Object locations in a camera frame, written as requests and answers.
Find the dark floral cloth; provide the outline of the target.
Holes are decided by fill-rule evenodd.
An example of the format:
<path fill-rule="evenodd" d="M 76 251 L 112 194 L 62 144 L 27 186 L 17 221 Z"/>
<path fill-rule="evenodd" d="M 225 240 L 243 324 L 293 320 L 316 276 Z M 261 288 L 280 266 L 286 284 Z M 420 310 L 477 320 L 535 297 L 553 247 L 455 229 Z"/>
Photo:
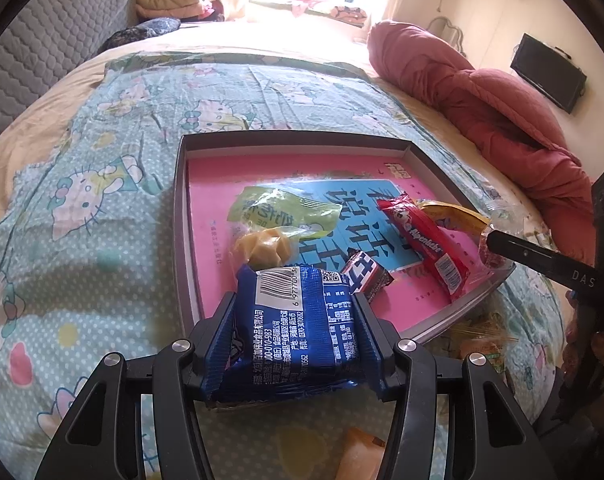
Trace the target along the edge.
<path fill-rule="evenodd" d="M 152 18 L 137 25 L 114 32 L 96 53 L 132 44 L 133 42 L 164 36 L 179 29 L 179 18 Z"/>

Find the red quilted comforter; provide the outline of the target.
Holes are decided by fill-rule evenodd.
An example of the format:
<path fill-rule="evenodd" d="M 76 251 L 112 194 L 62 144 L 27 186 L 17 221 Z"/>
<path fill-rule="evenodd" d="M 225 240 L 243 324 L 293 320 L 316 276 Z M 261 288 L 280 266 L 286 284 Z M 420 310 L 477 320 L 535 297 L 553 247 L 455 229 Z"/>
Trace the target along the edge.
<path fill-rule="evenodd" d="M 447 42 L 407 23 L 372 26 L 375 72 L 438 110 L 538 209 L 564 255 L 592 264 L 592 181 L 541 96 L 502 70 L 475 68 Z"/>

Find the red Alpenliebe candy pack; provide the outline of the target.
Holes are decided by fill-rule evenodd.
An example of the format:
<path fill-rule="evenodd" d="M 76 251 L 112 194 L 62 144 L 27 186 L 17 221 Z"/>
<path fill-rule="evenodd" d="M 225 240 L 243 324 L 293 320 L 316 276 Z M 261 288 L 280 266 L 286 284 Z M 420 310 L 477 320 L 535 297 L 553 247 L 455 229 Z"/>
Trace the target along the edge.
<path fill-rule="evenodd" d="M 380 198 L 377 206 L 420 255 L 424 267 L 446 290 L 449 300 L 459 299 L 470 276 L 459 247 L 406 194 L 393 200 Z"/>

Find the pink book in tray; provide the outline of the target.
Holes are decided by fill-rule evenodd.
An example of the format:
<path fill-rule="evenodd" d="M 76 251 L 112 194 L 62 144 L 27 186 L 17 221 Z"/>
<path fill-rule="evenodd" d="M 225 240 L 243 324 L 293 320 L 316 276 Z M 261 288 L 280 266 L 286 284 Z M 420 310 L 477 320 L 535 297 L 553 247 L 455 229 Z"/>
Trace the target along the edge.
<path fill-rule="evenodd" d="M 189 153 L 185 183 L 189 209 L 183 223 L 190 230 L 195 267 L 193 312 L 208 318 L 225 292 L 236 287 L 231 245 L 236 222 L 228 214 L 233 203 L 246 204 L 247 188 L 283 188 L 297 196 L 341 207 L 335 229 L 324 237 L 301 240 L 294 263 L 328 271 L 344 268 L 349 251 L 362 250 L 393 276 L 372 300 L 372 310 L 399 332 L 428 340 L 443 332 L 486 298 L 503 274 L 483 266 L 478 244 L 462 232 L 448 237 L 468 266 L 470 278 L 457 302 L 424 269 L 416 252 L 405 245 L 379 210 L 381 198 L 407 193 L 413 198 L 440 198 L 439 182 L 419 176 L 417 159 L 403 153 L 373 155 Z"/>

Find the clear round cookie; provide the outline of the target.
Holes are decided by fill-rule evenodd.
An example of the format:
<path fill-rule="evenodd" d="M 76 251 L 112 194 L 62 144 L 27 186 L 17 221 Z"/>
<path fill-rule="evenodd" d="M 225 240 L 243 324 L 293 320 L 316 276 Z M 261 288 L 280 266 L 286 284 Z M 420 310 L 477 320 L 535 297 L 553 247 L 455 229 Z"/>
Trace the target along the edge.
<path fill-rule="evenodd" d="M 524 214 L 516 206 L 492 203 L 488 224 L 479 238 L 481 262 L 491 270 L 503 270 L 511 266 L 508 243 L 521 237 L 524 231 Z"/>

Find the green label round cake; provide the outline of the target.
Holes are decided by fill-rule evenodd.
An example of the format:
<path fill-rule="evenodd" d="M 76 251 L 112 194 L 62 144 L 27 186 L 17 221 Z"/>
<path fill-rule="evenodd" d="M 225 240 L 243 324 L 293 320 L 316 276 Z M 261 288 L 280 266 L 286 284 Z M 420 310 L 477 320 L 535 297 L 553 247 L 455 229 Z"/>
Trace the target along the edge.
<path fill-rule="evenodd" d="M 441 356 L 465 359 L 471 353 L 481 353 L 496 372 L 506 370 L 506 351 L 518 341 L 511 336 L 499 313 L 482 314 L 454 323 L 442 335 L 430 342 L 430 348 Z"/>

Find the gold wrapper snack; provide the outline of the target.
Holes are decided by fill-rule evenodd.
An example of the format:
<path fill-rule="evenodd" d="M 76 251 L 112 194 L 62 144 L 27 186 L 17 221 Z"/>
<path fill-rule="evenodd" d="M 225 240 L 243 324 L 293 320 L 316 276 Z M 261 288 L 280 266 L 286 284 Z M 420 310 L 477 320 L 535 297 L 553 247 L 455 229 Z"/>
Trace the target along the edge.
<path fill-rule="evenodd" d="M 418 200 L 419 209 L 440 228 L 479 237 L 490 225 L 490 219 L 468 208 L 440 202 Z"/>

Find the pink items on windowsill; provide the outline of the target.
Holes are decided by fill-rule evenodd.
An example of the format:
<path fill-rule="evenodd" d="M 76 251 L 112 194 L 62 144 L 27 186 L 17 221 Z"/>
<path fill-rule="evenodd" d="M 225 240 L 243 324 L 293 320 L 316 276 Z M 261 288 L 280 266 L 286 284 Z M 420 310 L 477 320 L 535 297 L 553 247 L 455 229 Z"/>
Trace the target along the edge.
<path fill-rule="evenodd" d="M 296 15 L 304 13 L 325 16 L 334 21 L 363 27 L 367 22 L 368 14 L 359 6 L 339 6 L 330 0 L 289 0 L 291 12 Z"/>

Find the Hello Kitty teal blanket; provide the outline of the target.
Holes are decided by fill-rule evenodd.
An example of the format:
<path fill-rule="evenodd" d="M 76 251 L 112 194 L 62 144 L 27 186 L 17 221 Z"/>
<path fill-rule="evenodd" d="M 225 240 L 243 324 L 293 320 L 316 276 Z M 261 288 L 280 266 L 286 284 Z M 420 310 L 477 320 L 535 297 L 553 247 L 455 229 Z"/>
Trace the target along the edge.
<path fill-rule="evenodd" d="M 0 460 L 36 474 L 96 362 L 139 358 L 181 330 L 172 206 L 186 134 L 357 132 L 416 142 L 481 212 L 541 215 L 477 155 L 447 148 L 358 68 L 251 54 L 137 53 L 81 67 L 0 136 Z"/>

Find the dark cardboard box tray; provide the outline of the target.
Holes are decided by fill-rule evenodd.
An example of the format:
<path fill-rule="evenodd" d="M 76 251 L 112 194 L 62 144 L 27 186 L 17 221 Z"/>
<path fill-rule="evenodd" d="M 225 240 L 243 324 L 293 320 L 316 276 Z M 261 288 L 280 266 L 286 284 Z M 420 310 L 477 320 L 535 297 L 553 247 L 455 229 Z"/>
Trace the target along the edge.
<path fill-rule="evenodd" d="M 375 314 L 420 342 L 439 336 L 503 284 L 510 269 L 488 269 L 474 236 L 451 234 L 470 272 L 462 296 L 451 299 L 378 209 L 379 200 L 403 194 L 469 206 L 459 186 L 411 141 L 317 131 L 184 136 L 173 206 L 183 327 L 211 316 L 236 288 L 242 261 L 236 242 L 273 228 L 289 238 L 293 264 L 340 271 L 351 250 L 366 252 L 393 278 L 375 296 Z"/>

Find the orange wafer packet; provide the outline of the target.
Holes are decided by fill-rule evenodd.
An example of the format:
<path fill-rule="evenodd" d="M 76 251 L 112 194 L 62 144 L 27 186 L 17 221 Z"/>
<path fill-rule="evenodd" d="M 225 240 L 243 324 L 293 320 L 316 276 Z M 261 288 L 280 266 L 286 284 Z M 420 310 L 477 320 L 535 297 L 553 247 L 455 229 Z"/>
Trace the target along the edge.
<path fill-rule="evenodd" d="M 337 480 L 375 480 L 385 451 L 385 442 L 351 427 L 346 431 Z"/>

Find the blue biscuit packet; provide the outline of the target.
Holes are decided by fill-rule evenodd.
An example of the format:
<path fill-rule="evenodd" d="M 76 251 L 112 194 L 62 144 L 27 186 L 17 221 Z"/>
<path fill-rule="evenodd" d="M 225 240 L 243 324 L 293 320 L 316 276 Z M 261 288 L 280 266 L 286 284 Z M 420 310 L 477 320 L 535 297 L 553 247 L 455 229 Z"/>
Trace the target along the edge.
<path fill-rule="evenodd" d="M 230 359 L 211 403 L 273 403 L 366 382 L 345 277 L 312 266 L 236 274 Z"/>

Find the green pastry snack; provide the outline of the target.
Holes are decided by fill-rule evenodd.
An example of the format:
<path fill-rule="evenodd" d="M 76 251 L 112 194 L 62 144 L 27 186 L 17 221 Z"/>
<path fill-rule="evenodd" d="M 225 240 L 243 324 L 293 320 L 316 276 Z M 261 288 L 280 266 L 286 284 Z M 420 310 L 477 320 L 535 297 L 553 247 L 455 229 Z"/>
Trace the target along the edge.
<path fill-rule="evenodd" d="M 293 263 L 301 243 L 334 231 L 341 210 L 339 204 L 315 200 L 296 188 L 247 186 L 227 214 L 232 268 L 260 271 Z"/>

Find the black wall television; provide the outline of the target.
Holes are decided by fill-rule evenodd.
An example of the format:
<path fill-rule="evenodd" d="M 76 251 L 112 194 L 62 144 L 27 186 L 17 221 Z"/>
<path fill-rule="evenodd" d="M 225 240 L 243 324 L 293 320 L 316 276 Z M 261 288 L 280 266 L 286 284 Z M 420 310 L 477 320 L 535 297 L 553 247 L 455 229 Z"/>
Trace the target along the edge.
<path fill-rule="evenodd" d="M 585 90 L 587 76 L 570 58 L 528 34 L 522 35 L 510 68 L 569 114 Z"/>

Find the brown Snickers bar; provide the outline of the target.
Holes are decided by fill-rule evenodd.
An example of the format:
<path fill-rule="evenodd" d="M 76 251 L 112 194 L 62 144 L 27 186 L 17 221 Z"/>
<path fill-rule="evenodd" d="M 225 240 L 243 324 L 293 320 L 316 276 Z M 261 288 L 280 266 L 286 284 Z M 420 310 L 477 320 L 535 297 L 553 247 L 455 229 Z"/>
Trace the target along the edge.
<path fill-rule="evenodd" d="M 340 273 L 345 277 L 352 294 L 363 294 L 368 302 L 393 282 L 392 275 L 367 252 L 349 248 L 349 259 L 346 260 Z"/>

